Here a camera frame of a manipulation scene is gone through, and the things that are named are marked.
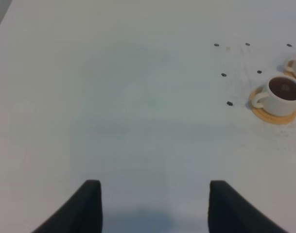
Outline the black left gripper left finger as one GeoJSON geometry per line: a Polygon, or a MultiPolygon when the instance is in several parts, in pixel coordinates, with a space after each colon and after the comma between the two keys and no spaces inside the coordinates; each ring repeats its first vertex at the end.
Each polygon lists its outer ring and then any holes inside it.
{"type": "Polygon", "coordinates": [[[35,233],[101,233],[103,208],[101,183],[87,180],[35,233]]]}

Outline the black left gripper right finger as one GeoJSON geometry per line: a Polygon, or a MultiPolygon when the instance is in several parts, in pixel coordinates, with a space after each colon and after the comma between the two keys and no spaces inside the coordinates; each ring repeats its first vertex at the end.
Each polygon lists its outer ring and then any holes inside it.
{"type": "Polygon", "coordinates": [[[208,228],[210,233],[284,233],[225,181],[211,181],[208,228]]]}

